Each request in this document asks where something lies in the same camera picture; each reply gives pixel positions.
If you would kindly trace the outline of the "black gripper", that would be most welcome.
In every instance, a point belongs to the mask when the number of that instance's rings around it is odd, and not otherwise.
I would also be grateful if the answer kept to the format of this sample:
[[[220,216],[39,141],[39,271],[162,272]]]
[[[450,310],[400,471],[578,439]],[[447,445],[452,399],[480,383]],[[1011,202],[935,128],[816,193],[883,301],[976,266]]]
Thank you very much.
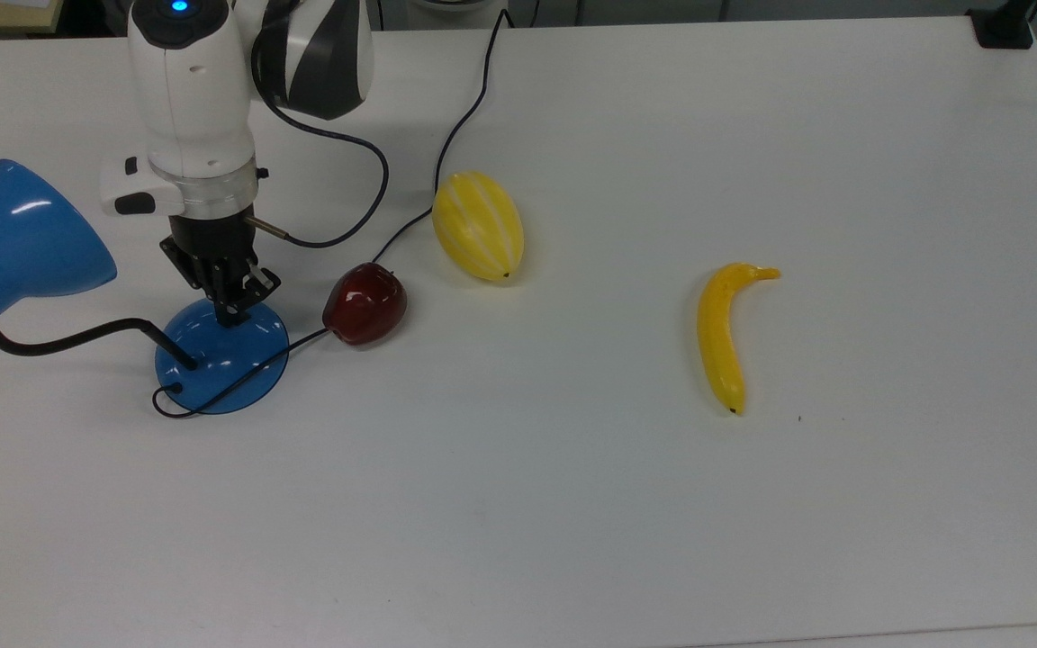
[[[246,323],[248,309],[281,284],[275,272],[258,265],[252,217],[251,212],[219,219],[170,216],[170,235],[160,242],[185,282],[212,302],[215,321],[223,328]]]

